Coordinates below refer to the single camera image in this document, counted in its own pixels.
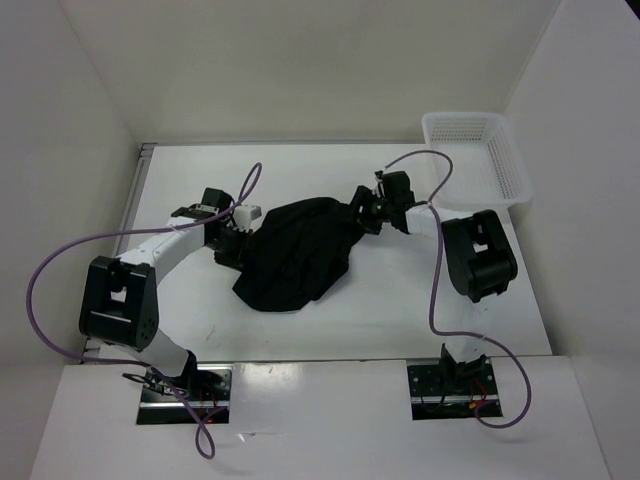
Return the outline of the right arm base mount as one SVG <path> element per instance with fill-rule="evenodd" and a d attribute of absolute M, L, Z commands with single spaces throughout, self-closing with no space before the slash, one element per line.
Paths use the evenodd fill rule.
<path fill-rule="evenodd" d="M 447 379 L 438 359 L 408 362 L 406 365 L 410 406 L 414 421 L 457 420 L 503 416 L 494 370 L 489 360 L 471 376 Z"/>

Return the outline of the white plastic basket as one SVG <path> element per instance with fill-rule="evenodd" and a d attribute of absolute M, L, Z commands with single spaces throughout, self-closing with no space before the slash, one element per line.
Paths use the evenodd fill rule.
<path fill-rule="evenodd" d="M 448 155 L 454 170 L 436 201 L 458 210 L 508 209 L 528 203 L 532 186 L 506 117 L 435 112 L 422 118 L 425 145 Z"/>

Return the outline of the aluminium table edge rail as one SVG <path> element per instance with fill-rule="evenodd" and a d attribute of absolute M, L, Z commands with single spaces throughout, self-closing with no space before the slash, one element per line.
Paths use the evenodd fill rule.
<path fill-rule="evenodd" d="M 146 181 L 149 170 L 149 164 L 153 157 L 156 146 L 157 143 L 143 143 L 140 147 L 134 177 L 129 188 L 124 213 L 122 215 L 120 223 L 120 230 L 128 230 L 133 228 L 132 226 L 135 222 L 135 215 L 139 206 L 141 192 L 144 188 L 144 183 Z M 128 242 L 129 240 L 127 240 L 126 237 L 117 238 L 115 240 L 112 254 L 118 255 L 126 250 Z M 98 356 L 100 353 L 100 348 L 101 347 L 97 341 L 87 339 L 85 340 L 85 343 L 83 345 L 83 354 L 88 354 L 89 356 Z"/>

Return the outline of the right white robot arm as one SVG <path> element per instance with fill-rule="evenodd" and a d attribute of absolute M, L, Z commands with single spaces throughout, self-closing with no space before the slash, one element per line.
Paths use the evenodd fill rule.
<path fill-rule="evenodd" d="M 460 393 L 483 373 L 486 355 L 457 349 L 452 341 L 465 338 L 475 346 L 489 338 L 473 331 L 443 331 L 436 327 L 442 269 L 447 269 L 455 291 L 467 298 L 475 313 L 481 315 L 480 304 L 484 299 L 503 294 L 517 277 L 515 255 L 495 211 L 483 210 L 466 217 L 457 211 L 438 211 L 431 201 L 415 199 L 409 176 L 403 171 L 378 171 L 376 180 L 374 189 L 365 186 L 356 189 L 350 203 L 353 218 L 368 234 L 379 234 L 382 225 L 388 223 L 404 234 L 436 241 L 428 326 L 434 335 L 445 340 L 438 361 L 440 385 L 450 393 Z"/>

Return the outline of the black shorts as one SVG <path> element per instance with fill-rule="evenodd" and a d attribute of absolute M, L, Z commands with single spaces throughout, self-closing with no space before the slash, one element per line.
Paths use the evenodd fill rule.
<path fill-rule="evenodd" d="M 331 197 L 270 210 L 242 254 L 232 287 L 260 312 L 293 312 L 319 300 L 349 270 L 350 252 L 364 231 L 354 206 Z"/>

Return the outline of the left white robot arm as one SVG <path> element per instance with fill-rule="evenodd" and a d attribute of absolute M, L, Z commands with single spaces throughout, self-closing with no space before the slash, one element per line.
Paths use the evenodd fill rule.
<path fill-rule="evenodd" d="M 239 257 L 261 208 L 233 205 L 226 192 L 207 188 L 200 202 L 175 210 L 161 233 L 115 257 L 89 265 L 79 319 L 86 337 L 116 346 L 145 364 L 146 377 L 185 400 L 215 376 L 200 370 L 193 352 L 160 326 L 158 285 L 191 254 L 209 248 L 223 265 L 238 269 Z"/>

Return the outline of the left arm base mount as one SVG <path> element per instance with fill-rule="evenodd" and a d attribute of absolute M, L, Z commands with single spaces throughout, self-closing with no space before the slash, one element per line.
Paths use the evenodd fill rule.
<path fill-rule="evenodd" d="M 205 424 L 228 424 L 233 365 L 203 363 L 198 365 L 198 371 L 199 378 L 195 387 L 182 388 L 176 384 L 176 388 Z M 195 423 L 183 403 L 157 375 L 125 373 L 123 377 L 142 386 L 137 425 Z"/>

